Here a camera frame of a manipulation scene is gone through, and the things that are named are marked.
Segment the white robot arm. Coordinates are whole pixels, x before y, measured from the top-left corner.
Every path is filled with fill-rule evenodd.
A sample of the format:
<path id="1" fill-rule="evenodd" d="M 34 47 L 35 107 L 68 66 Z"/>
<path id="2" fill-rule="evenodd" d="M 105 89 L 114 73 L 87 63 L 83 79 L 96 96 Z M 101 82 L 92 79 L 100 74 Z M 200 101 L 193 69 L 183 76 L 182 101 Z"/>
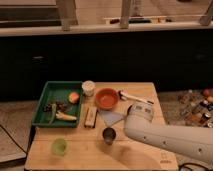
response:
<path id="1" fill-rule="evenodd" d="M 127 137 L 167 151 L 213 164 L 213 128 L 161 125 L 152 122 L 153 107 L 142 102 L 127 109 Z"/>

